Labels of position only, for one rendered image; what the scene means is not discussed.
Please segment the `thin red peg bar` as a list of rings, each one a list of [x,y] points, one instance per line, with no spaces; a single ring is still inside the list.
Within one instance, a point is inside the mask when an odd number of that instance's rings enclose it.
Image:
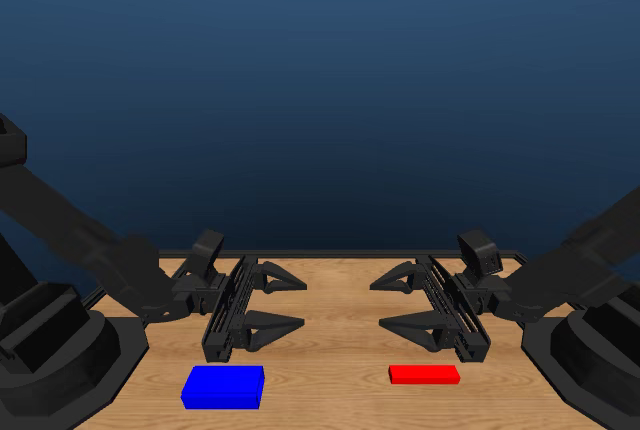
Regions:
[[[457,385],[460,375],[455,365],[390,365],[390,382],[396,385]]]

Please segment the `blue hollow socket block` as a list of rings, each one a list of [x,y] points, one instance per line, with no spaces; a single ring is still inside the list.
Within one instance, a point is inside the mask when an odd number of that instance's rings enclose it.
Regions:
[[[181,391],[190,410],[258,409],[265,384],[263,366],[194,366]]]

